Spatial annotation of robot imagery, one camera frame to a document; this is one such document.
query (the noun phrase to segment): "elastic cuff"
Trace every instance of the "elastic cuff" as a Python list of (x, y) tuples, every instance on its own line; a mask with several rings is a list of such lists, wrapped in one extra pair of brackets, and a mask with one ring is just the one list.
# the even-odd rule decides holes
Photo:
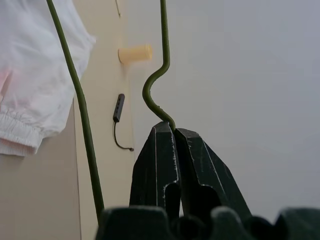
[(42, 139), (38, 129), (0, 113), (0, 154), (34, 155)]

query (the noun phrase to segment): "white cloth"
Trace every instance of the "white cloth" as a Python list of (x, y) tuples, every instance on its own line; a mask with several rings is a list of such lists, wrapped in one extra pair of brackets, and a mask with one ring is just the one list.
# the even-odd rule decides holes
[[(79, 77), (95, 38), (72, 0), (54, 0)], [(0, 154), (36, 154), (66, 126), (75, 94), (45, 0), (0, 1)]]

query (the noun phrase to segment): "black cable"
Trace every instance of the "black cable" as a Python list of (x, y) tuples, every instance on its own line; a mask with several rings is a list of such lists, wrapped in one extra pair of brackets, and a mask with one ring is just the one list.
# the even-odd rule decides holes
[(117, 141), (117, 137), (116, 137), (116, 124), (117, 124), (117, 123), (114, 121), (114, 122), (113, 122), (113, 137), (114, 137), (115, 144), (116, 144), (119, 148), (121, 148), (121, 149), (123, 149), (123, 150), (130, 150), (130, 152), (133, 152), (134, 149), (133, 149), (132, 147), (123, 147), (123, 146), (120, 146), (120, 145), (119, 145), (119, 143), (118, 143), (118, 141)]

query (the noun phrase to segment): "metal hook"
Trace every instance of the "metal hook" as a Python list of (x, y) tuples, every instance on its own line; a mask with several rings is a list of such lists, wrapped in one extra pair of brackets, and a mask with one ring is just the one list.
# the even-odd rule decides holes
[(150, 89), (154, 82), (165, 74), (170, 67), (170, 48), (169, 48), (169, 35), (168, 35), (168, 20), (167, 20), (167, 7), (166, 0), (160, 0), (161, 8), (161, 34), (162, 34), (162, 54), (163, 64), (146, 80), (143, 90), (142, 97), (148, 108), (157, 115), (161, 120), (169, 122), (170, 128), (174, 132), (176, 129), (175, 121), (165, 111), (163, 111), (151, 98)]

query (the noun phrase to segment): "green wire hook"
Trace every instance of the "green wire hook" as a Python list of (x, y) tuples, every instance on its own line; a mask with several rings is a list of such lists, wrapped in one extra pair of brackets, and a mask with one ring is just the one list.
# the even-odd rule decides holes
[(65, 37), (63, 28), (62, 28), (61, 23), (59, 21), (59, 17), (58, 17), (55, 5), (52, 2), (52, 0), (46, 0), (46, 3), (48, 5), (49, 11), (52, 16), (52, 20), (54, 22), (54, 26), (56, 28), (56, 32), (57, 32), (57, 34), (59, 36), (59, 40), (61, 42), (65, 61), (66, 61), (73, 85), (74, 85), (76, 97), (77, 97), (78, 103), (79, 103), (79, 110), (80, 110), (80, 115), (81, 115), (86, 157), (88, 159), (88, 165), (89, 165), (89, 171), (90, 171), (95, 212), (96, 212), (96, 217), (99, 222), (100, 214), (102, 213), (102, 211), (104, 210), (105, 207), (104, 207), (104, 199), (103, 199), (103, 195), (102, 195), (102, 190), (101, 190), (101, 186), (100, 186), (100, 179), (99, 179), (98, 167), (97, 167), (97, 162), (96, 162), (94, 142), (92, 139), (89, 116), (88, 116), (88, 111), (87, 111), (87, 103), (86, 103), (84, 92), (81, 88), (81, 84), (79, 82), (79, 78), (77, 75), (77, 71), (75, 69), (74, 62), (72, 60), (72, 57), (71, 57), (71, 54), (70, 54), (70, 51), (68, 48), (68, 44), (66, 41), (66, 37)]
[(161, 120), (169, 122), (170, 128), (174, 132), (176, 130), (175, 121), (165, 111), (163, 111), (151, 98), (151, 87), (155, 81), (165, 74), (170, 67), (170, 48), (169, 48), (169, 34), (168, 34), (168, 20), (167, 20), (167, 7), (166, 0), (160, 0), (161, 8), (161, 33), (162, 33), (162, 54), (163, 64), (146, 80), (143, 90), (142, 97), (148, 108), (157, 115)]

